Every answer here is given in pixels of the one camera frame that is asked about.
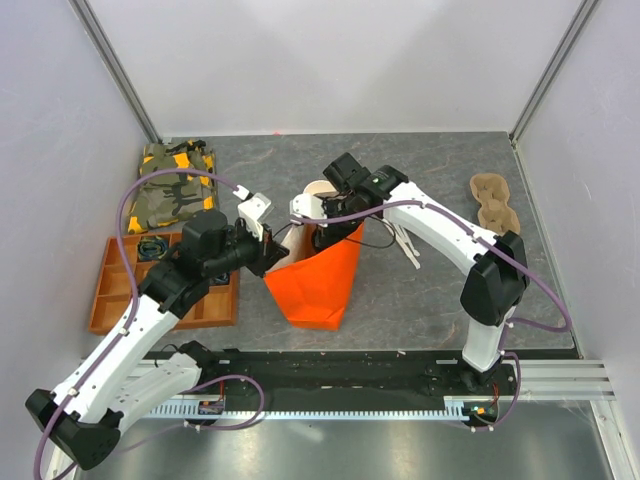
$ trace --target camouflage fabric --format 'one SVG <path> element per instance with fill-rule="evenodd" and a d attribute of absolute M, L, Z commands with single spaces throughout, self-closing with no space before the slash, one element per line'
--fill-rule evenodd
<path fill-rule="evenodd" d="M 144 176 L 167 168 L 195 168 L 213 173 L 214 155 L 202 140 L 181 144 L 149 144 L 144 148 L 139 173 Z M 129 212 L 130 234 L 189 219 L 214 207 L 216 186 L 209 178 L 167 174 L 145 183 Z"/>

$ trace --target metal floor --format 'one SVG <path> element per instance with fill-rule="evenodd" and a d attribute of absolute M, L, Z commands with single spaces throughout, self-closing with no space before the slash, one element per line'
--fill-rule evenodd
<path fill-rule="evenodd" d="M 172 422 L 142 420 L 121 445 Z M 75 480 L 612 478 L 589 404 L 572 402 L 521 403 L 493 433 L 418 421 L 265 421 L 238 432 L 177 430 Z"/>

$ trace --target gray marble tabletop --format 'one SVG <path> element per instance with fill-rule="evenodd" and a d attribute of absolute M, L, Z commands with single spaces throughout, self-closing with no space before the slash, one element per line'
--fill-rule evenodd
<path fill-rule="evenodd" d="M 276 209 L 268 223 L 274 231 L 287 223 L 289 200 L 344 152 L 371 170 L 390 164 L 435 200 L 477 223 L 478 204 L 469 180 L 476 173 L 503 175 L 511 190 L 510 206 L 522 226 L 529 266 L 552 284 L 549 262 L 525 186 L 505 133 L 385 133 L 297 136 L 240 136 L 207 139 L 217 154 L 218 173 L 254 192 L 262 192 Z M 220 187 L 220 205 L 230 221 L 236 199 Z M 389 234 L 376 222 L 367 224 L 364 241 L 384 244 Z M 241 272 L 238 321 L 234 327 L 170 332 L 155 346 L 198 340 L 211 349 L 337 350 L 459 349 L 468 316 L 459 297 L 464 277 L 443 255 L 415 239 L 421 256 L 416 270 L 398 246 L 363 247 L 351 302 L 339 331 L 292 327 L 267 287 Z M 561 325 L 560 313 L 535 286 L 525 293 L 518 316 Z M 572 348 L 570 334 L 551 334 L 516 326 L 508 348 Z"/>

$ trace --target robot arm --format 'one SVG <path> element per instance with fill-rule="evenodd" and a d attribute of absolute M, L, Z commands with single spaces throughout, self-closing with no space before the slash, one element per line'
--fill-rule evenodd
<path fill-rule="evenodd" d="M 196 214 L 182 230 L 182 241 L 172 246 L 139 286 L 139 308 L 128 330 L 127 310 L 87 360 L 53 391 L 36 390 L 26 402 L 41 430 L 49 423 L 61 399 L 71 401 L 56 422 L 51 439 L 84 470 L 101 463 L 120 436 L 149 410 L 185 390 L 201 377 L 202 355 L 181 349 L 171 359 L 136 381 L 123 385 L 149 349 L 204 295 L 210 280 L 247 267 L 255 275 L 266 271 L 289 252 L 262 223 L 271 202 L 261 194 L 238 206 L 235 225 L 217 210 Z M 123 336 L 113 349 L 109 346 Z M 105 356 L 80 391 L 73 386 L 98 358 Z"/>
<path fill-rule="evenodd" d="M 384 203 L 404 200 L 422 204 L 395 206 L 383 210 L 382 215 L 435 247 L 467 277 L 460 302 L 471 318 L 462 354 L 474 370 L 490 370 L 499 358 L 498 345 L 504 321 L 513 314 L 520 302 L 528 279 L 475 239 L 484 239 L 526 266 L 522 239 L 513 232 L 499 237 L 494 232 L 467 222 L 430 198 L 406 175 L 390 166 L 383 166 L 371 173 L 346 153 L 323 173 L 338 194 L 322 200 L 310 198 L 309 194 L 298 195 L 290 206 L 294 218 L 343 217 Z M 466 231 L 452 218 L 464 225 Z M 363 218 L 338 224 L 320 223 L 313 237 L 315 248 L 321 250 L 341 240 L 362 221 Z"/>

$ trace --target camouflage cloth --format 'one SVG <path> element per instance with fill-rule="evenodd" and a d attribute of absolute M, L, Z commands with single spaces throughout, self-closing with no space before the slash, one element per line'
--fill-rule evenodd
<path fill-rule="evenodd" d="M 140 176 L 167 168 L 195 168 L 213 173 L 214 155 L 202 140 L 182 144 L 152 143 L 144 148 Z M 187 174 L 155 177 L 138 190 L 129 212 L 130 234 L 166 227 L 213 208 L 216 186 L 209 178 Z"/>

